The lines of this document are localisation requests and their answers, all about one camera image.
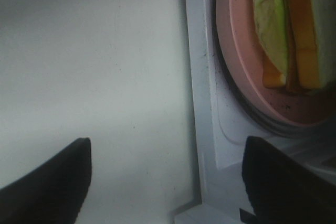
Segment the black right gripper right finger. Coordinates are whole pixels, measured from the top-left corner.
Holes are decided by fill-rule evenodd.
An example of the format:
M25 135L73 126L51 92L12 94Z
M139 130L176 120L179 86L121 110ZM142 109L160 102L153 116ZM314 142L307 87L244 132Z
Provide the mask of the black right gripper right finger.
M335 185L263 138L247 138L242 178L258 223L335 223Z

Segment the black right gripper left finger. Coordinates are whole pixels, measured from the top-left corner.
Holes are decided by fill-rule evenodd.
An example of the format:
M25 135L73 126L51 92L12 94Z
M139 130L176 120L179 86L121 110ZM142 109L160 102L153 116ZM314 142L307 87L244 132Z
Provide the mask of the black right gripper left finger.
M75 223L91 178L91 142L78 138L1 189L1 223Z

